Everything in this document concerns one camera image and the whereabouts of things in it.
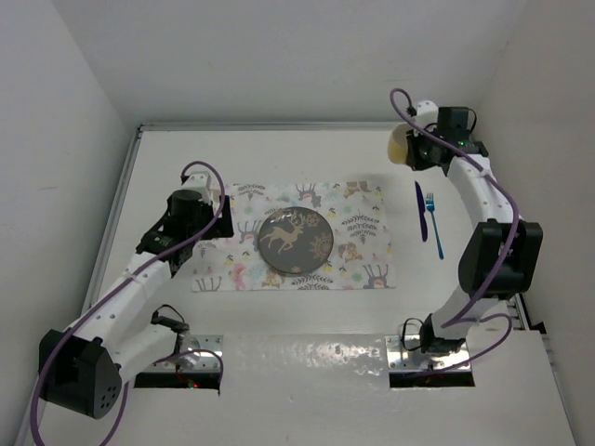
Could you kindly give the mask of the yellow cup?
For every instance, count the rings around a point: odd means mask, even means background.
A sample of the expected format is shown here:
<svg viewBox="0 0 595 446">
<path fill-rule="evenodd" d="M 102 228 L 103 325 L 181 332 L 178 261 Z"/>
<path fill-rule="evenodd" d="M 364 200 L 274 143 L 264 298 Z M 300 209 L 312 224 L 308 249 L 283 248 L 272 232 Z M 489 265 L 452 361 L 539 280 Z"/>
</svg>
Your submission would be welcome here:
<svg viewBox="0 0 595 446">
<path fill-rule="evenodd" d="M 388 140 L 388 157 L 393 164 L 407 164 L 407 134 L 412 129 L 408 124 L 396 125 L 390 132 Z"/>
</svg>

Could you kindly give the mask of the blue plastic fork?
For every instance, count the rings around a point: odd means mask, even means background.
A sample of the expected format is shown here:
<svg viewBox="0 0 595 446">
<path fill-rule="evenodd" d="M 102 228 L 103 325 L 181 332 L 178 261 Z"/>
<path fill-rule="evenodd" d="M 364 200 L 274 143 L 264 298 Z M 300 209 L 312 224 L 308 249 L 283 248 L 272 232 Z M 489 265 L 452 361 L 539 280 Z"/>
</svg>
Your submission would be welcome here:
<svg viewBox="0 0 595 446">
<path fill-rule="evenodd" d="M 437 245 L 438 257 L 441 260 L 444 260 L 443 246 L 442 246 L 440 234 L 439 234 L 438 227 L 437 227 L 437 220 L 436 220 L 436 216 L 435 216 L 435 200 L 434 200 L 433 193 L 428 193 L 426 195 L 426 208 L 427 208 L 428 212 L 430 213 L 430 217 L 431 217 L 431 221 L 432 221 L 434 237 L 435 237 L 435 241 L 436 241 L 436 245 Z"/>
</svg>

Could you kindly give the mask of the purple plastic knife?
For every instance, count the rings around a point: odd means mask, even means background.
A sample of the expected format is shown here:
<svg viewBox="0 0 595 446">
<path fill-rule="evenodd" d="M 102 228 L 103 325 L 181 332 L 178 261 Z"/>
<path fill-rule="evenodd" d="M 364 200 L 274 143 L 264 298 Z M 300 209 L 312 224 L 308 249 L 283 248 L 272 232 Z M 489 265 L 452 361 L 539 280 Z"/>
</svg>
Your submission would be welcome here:
<svg viewBox="0 0 595 446">
<path fill-rule="evenodd" d="M 416 202 L 417 202 L 417 210 L 418 210 L 418 217 L 419 217 L 419 225 L 421 230 L 421 240 L 425 243 L 428 240 L 428 224 L 425 217 L 426 213 L 426 205 L 425 199 L 420 187 L 420 184 L 416 181 L 415 182 L 415 189 L 416 189 Z"/>
</svg>

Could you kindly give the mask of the dark reindeer plate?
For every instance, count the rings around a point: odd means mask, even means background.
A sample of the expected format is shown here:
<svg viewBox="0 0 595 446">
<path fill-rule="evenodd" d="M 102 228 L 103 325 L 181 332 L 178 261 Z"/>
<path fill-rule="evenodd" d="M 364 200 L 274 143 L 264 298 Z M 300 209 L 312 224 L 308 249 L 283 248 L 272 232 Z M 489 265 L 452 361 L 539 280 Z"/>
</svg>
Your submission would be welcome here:
<svg viewBox="0 0 595 446">
<path fill-rule="evenodd" d="M 275 209 L 262 222 L 257 248 L 265 263 L 283 275 L 310 274 L 331 256 L 334 234 L 316 211 L 300 206 Z"/>
</svg>

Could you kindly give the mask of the animal print cloth placemat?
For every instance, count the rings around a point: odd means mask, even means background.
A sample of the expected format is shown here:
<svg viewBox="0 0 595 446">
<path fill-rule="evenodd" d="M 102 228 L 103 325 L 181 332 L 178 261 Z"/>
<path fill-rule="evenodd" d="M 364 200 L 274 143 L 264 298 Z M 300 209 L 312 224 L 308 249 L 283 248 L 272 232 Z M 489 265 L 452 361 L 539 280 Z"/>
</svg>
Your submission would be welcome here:
<svg viewBox="0 0 595 446">
<path fill-rule="evenodd" d="M 382 189 L 366 180 L 338 183 L 231 184 L 230 239 L 196 244 L 192 291 L 356 290 L 396 283 L 390 230 Z M 283 275 L 269 267 L 257 248 L 260 226 L 275 209 L 300 206 L 318 212 L 331 226 L 329 259 L 310 274 Z"/>
</svg>

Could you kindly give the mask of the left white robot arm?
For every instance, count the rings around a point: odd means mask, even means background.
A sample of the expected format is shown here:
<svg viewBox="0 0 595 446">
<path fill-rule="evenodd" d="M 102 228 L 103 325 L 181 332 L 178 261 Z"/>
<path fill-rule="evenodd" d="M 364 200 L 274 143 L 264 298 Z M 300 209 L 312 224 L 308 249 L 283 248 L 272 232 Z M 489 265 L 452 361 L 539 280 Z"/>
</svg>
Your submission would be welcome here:
<svg viewBox="0 0 595 446">
<path fill-rule="evenodd" d="M 94 419 L 105 416 L 123 387 L 150 364 L 173 354 L 187 323 L 153 313 L 139 334 L 130 325 L 201 240 L 233 235 L 229 196 L 218 207 L 197 190 L 175 190 L 162 216 L 140 239 L 108 293 L 64 331 L 39 345 L 35 397 Z"/>
</svg>

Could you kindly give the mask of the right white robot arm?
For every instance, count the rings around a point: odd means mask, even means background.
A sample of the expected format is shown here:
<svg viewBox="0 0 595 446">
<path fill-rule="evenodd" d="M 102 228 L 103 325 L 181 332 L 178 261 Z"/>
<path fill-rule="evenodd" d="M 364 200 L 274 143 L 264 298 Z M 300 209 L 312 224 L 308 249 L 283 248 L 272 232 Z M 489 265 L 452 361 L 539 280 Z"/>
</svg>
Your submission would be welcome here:
<svg viewBox="0 0 595 446">
<path fill-rule="evenodd" d="M 487 321 L 498 302 L 528 290 L 543 230 L 523 220 L 517 204 L 497 185 L 488 150 L 471 136 L 469 108 L 423 100 L 406 113 L 407 165 L 441 168 L 474 227 L 458 263 L 457 288 L 420 327 L 420 351 L 444 355 L 459 350 L 470 328 Z"/>
</svg>

